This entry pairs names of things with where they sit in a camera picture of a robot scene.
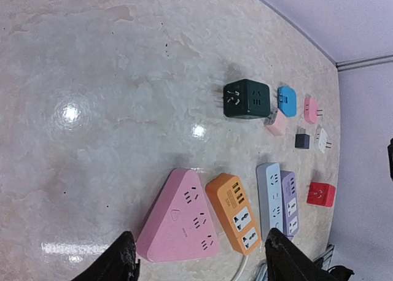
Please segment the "pink charger plug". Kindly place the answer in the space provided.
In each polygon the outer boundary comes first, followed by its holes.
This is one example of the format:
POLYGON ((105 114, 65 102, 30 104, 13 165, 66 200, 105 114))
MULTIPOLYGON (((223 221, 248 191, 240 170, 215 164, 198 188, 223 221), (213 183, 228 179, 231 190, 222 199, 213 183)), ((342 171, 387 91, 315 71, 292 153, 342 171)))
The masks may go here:
POLYGON ((283 136, 287 129, 287 117, 279 110, 275 109, 265 120, 264 125, 274 136, 283 136))

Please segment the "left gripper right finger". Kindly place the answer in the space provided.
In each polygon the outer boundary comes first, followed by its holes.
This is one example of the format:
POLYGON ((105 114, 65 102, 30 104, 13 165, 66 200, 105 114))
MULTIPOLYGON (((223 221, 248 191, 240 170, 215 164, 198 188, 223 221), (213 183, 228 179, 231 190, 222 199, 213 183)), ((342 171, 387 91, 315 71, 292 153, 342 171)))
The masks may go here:
POLYGON ((334 266, 326 271, 311 261, 279 229, 270 229, 265 241, 268 280, 349 280, 353 270, 334 266))

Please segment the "white plug adapter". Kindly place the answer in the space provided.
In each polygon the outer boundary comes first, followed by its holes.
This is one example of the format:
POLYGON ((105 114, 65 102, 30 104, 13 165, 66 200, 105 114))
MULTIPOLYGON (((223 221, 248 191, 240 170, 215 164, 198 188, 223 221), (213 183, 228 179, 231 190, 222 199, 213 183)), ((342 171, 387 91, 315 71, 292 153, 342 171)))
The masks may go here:
POLYGON ((325 153, 327 149, 331 149, 332 143, 329 142, 329 137, 326 130, 322 127, 318 127, 315 138, 316 148, 321 152, 325 153))

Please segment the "red cube socket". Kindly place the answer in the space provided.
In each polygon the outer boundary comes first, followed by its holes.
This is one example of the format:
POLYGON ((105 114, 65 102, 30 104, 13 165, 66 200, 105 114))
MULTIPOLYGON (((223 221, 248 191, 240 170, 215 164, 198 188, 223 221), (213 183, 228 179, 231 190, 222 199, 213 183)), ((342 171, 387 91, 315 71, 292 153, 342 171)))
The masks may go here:
POLYGON ((311 182, 307 197, 307 203, 323 206, 333 207, 336 195, 336 188, 328 183, 311 182))

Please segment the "pink triangular socket base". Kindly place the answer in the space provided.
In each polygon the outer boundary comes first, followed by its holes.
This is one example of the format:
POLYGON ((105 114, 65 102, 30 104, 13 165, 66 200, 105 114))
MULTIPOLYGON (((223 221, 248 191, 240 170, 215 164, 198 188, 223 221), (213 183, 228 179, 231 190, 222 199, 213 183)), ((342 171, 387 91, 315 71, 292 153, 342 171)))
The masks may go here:
POLYGON ((173 169, 136 241, 138 255, 162 263, 209 258, 219 250, 198 174, 173 169))

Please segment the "pink square plug adapter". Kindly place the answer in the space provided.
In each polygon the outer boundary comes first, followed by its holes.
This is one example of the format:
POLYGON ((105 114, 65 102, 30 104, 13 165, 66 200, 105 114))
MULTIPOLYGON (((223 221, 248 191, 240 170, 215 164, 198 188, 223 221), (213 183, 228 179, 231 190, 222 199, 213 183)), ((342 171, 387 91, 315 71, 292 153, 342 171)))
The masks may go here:
POLYGON ((304 119, 309 124, 318 124, 319 117, 323 116, 323 110, 319 108, 318 102, 312 97, 305 98, 304 119))

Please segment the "dark green cube socket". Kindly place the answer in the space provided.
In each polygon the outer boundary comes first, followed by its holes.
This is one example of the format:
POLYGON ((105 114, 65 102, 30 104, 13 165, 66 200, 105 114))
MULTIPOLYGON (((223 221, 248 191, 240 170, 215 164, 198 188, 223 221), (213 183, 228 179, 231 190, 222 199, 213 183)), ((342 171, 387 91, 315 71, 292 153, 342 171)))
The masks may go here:
POLYGON ((271 113, 270 87, 265 83, 240 79, 217 87, 213 94, 227 118, 251 120, 271 113))

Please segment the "orange power strip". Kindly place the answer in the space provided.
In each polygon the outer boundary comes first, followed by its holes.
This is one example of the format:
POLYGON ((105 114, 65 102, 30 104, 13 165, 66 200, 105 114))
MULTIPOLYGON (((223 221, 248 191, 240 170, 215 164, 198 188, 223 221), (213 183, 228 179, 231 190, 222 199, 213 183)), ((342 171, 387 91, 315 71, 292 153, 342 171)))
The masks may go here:
POLYGON ((262 237, 240 178, 221 173, 205 190, 233 250, 250 255, 262 237))

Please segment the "purple power strip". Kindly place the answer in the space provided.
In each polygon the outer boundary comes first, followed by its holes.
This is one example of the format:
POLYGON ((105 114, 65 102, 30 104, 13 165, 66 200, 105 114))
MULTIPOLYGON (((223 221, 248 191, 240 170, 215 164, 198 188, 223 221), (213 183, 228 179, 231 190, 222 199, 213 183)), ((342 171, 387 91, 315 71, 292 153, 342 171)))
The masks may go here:
POLYGON ((283 233, 292 239, 299 230, 297 186, 295 173, 281 171, 283 233))

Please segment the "blue plug adapter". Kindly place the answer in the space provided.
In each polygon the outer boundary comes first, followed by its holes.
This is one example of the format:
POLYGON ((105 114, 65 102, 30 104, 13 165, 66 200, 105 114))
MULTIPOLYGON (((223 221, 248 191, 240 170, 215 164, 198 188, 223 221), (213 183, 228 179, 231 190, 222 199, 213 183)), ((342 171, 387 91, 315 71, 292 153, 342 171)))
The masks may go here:
POLYGON ((290 86, 278 88, 278 108, 286 117, 295 117, 297 114, 297 94, 290 86))

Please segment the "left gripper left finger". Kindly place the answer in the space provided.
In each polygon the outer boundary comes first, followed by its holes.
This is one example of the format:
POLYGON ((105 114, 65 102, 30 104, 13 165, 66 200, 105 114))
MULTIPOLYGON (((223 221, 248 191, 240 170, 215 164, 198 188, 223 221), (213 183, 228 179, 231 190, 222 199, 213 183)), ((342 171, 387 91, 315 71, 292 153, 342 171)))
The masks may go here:
POLYGON ((124 231, 95 262, 72 281, 138 280, 140 259, 131 231, 124 231))

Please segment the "light blue power strip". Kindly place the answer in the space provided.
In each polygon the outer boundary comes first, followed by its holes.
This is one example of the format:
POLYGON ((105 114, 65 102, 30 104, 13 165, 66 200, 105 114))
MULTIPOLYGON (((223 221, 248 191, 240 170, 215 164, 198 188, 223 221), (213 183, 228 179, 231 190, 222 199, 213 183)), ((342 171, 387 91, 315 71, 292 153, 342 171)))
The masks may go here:
POLYGON ((279 163, 263 163, 256 167, 259 195, 260 230, 265 242, 271 228, 283 232, 282 185, 279 163))

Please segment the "dark grey charger plug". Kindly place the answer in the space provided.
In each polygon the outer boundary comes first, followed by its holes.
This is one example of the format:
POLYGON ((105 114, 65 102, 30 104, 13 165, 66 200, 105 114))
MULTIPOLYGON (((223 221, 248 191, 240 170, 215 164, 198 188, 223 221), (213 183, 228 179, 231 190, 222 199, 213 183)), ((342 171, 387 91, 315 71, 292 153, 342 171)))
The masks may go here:
POLYGON ((309 149, 310 135, 306 133, 305 128, 298 128, 295 135, 295 148, 309 149))

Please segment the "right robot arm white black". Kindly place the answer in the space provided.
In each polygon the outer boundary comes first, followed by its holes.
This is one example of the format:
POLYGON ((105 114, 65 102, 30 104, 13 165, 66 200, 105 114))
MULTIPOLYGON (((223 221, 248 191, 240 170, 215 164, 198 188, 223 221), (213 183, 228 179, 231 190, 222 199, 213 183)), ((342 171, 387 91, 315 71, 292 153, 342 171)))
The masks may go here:
POLYGON ((388 154, 388 160, 389 160, 390 178, 391 178, 391 180, 393 180, 393 139, 390 140, 390 143, 387 146, 387 154, 388 154))

